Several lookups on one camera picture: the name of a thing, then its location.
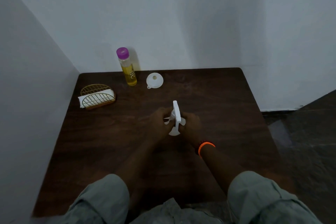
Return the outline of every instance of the orange wristband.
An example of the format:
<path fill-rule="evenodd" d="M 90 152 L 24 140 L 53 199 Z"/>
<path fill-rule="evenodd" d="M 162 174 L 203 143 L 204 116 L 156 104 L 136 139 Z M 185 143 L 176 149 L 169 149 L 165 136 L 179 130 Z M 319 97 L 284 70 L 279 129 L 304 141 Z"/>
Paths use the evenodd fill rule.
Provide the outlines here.
<path fill-rule="evenodd" d="M 206 145 L 206 144 L 210 144 L 210 145 L 212 145 L 213 147 L 215 147 L 216 148 L 216 146 L 213 144 L 213 143 L 210 143 L 210 142 L 204 142 L 204 143 L 202 143 L 199 147 L 198 147 L 198 155 L 202 158 L 202 156 L 201 156 L 201 149 L 202 149 L 202 147 L 204 146 L 204 145 Z"/>

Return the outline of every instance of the rolled-up sleeve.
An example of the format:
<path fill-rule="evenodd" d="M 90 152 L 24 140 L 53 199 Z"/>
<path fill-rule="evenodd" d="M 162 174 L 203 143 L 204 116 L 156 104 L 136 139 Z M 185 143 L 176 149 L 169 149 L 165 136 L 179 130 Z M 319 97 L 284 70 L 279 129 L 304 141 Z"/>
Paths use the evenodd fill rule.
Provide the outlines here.
<path fill-rule="evenodd" d="M 124 181 L 117 175 L 107 175 L 80 193 L 61 223 L 123 224 L 128 204 L 129 192 Z"/>
<path fill-rule="evenodd" d="M 234 178 L 227 199 L 237 224 L 252 220 L 255 223 L 320 223 L 295 195 L 252 171 Z"/>

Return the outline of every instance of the shirt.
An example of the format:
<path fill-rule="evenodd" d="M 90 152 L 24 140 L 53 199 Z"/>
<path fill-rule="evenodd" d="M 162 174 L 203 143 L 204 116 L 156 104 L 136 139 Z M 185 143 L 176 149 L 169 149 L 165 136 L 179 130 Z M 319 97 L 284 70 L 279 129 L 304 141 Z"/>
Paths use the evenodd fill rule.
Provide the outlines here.
<path fill-rule="evenodd" d="M 239 174 L 228 190 L 228 204 L 233 221 L 248 223 L 321 223 L 298 198 L 281 189 L 273 180 L 252 171 Z M 62 224 L 123 224 L 129 204 L 126 184 L 111 174 L 88 185 L 68 212 Z M 206 212 L 181 209 L 171 198 L 131 222 L 141 223 L 223 223 Z"/>

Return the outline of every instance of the plastic bottle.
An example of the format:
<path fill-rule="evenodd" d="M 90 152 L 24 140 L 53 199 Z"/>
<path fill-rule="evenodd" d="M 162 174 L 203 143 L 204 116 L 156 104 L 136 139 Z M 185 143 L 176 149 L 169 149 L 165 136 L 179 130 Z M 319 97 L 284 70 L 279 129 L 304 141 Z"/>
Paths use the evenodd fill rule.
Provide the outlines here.
<path fill-rule="evenodd" d="M 129 86 L 134 86 L 137 84 L 137 78 L 135 76 L 135 72 L 133 69 L 133 64 L 131 62 L 131 59 L 129 57 L 128 49 L 125 47 L 120 47 L 117 49 L 117 56 L 119 58 L 119 62 L 121 65 L 121 68 L 124 72 L 124 75 L 126 77 L 126 82 Z"/>

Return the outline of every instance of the person's right hand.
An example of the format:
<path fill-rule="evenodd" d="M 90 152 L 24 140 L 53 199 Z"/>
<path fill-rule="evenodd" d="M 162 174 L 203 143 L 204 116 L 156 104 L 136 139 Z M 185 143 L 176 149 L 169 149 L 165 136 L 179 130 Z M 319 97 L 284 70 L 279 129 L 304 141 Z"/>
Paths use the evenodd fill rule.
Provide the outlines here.
<path fill-rule="evenodd" d="M 194 113 L 181 112 L 181 117 L 185 118 L 185 125 L 181 124 L 178 127 L 182 136 L 194 147 L 199 145 L 199 142 L 204 140 L 202 134 L 202 124 L 199 116 Z"/>

